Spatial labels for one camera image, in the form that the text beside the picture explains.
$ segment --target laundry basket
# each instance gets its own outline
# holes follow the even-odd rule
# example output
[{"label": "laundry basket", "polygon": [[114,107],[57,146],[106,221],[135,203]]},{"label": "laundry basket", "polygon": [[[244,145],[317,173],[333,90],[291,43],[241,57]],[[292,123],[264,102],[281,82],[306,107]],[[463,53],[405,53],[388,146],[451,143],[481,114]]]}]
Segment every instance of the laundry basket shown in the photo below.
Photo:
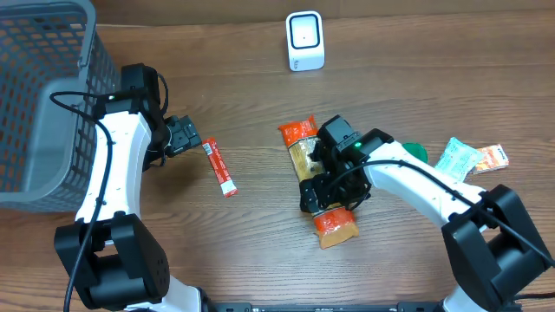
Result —
[{"label": "laundry basket", "polygon": [[[95,124],[49,99],[105,94],[120,73],[88,0],[0,1],[0,207],[76,211],[95,156]],[[60,100],[91,114],[95,99]]]}]

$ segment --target wooden floor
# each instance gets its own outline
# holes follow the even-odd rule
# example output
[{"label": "wooden floor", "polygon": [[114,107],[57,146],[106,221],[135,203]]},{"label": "wooden floor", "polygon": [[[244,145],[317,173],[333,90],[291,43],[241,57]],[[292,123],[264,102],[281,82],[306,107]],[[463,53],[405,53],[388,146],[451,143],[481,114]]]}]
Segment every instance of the wooden floor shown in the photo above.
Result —
[{"label": "wooden floor", "polygon": [[[509,168],[467,182],[514,188],[555,252],[555,11],[325,21],[325,68],[298,74],[284,23],[100,33],[118,65],[166,77],[169,113],[217,139],[239,188],[222,196],[201,148],[143,176],[142,217],[172,274],[215,301],[383,304],[453,288],[440,231],[386,192],[357,210],[359,238],[319,249],[278,131],[310,114],[420,142],[432,164],[453,136],[502,144]],[[0,310],[61,310],[68,277],[53,237],[73,217],[0,211]],[[526,292],[554,290],[550,270]],[[84,310],[76,294],[72,309]]]}]

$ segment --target basket handle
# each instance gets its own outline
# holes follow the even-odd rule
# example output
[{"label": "basket handle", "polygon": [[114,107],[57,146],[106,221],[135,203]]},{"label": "basket handle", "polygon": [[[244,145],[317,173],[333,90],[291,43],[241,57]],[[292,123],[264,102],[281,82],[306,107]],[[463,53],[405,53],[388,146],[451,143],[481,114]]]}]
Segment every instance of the basket handle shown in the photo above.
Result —
[{"label": "basket handle", "polygon": [[93,49],[93,42],[96,32],[96,10],[94,5],[89,0],[3,0],[0,5],[0,17],[4,16],[3,12],[10,10],[23,10],[34,7],[41,7],[43,5],[62,6],[64,4],[74,4],[81,7],[83,13],[87,16],[87,25],[85,26],[85,35],[82,40],[81,55],[77,65],[80,68],[88,66],[90,61],[90,54]]}]

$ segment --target red and white wrapper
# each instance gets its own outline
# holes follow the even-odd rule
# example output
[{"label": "red and white wrapper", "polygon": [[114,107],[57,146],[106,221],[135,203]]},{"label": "red and white wrapper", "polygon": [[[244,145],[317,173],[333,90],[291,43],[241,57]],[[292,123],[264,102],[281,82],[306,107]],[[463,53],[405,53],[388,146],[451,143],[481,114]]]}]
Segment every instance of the red and white wrapper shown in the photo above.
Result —
[{"label": "red and white wrapper", "polygon": [[206,155],[212,164],[214,173],[216,173],[216,178],[218,178],[219,186],[222,188],[222,192],[225,197],[231,197],[239,193],[239,190],[233,184],[232,177],[227,171],[227,166],[222,159],[222,154],[219,152],[218,145],[216,144],[216,139],[213,137],[208,138],[202,142],[202,147],[204,147]]}]

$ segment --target robotic arm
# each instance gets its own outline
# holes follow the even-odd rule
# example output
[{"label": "robotic arm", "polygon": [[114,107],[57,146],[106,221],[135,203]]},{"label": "robotic arm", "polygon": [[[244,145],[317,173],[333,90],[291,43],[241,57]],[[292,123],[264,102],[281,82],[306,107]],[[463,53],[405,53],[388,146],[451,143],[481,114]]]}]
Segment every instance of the robotic arm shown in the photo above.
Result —
[{"label": "robotic arm", "polygon": [[[202,289],[170,276],[165,252],[140,221],[141,172],[157,159],[164,161],[200,144],[188,117],[163,118],[167,105],[160,107],[157,81],[152,68],[124,67],[123,91],[97,99],[94,117],[114,142],[104,203],[98,219],[91,222],[108,149],[106,135],[97,127],[86,198],[75,223],[56,229],[55,249],[71,275],[84,246],[75,289],[89,309],[216,312]],[[411,156],[386,133],[374,129],[361,135],[340,116],[326,122],[318,137],[321,142],[312,158],[321,160],[327,172],[300,183],[301,210],[319,212],[335,202],[354,209],[369,198],[371,186],[415,207],[441,228],[459,284],[434,306],[434,312],[500,311],[550,267],[549,252],[526,209],[505,186],[486,192],[458,183]],[[527,243],[503,227],[486,242],[481,232],[501,225],[500,220]],[[89,224],[93,224],[91,237],[83,239]],[[118,253],[98,257],[95,253],[107,244]],[[547,256],[541,257],[537,250]]]}]

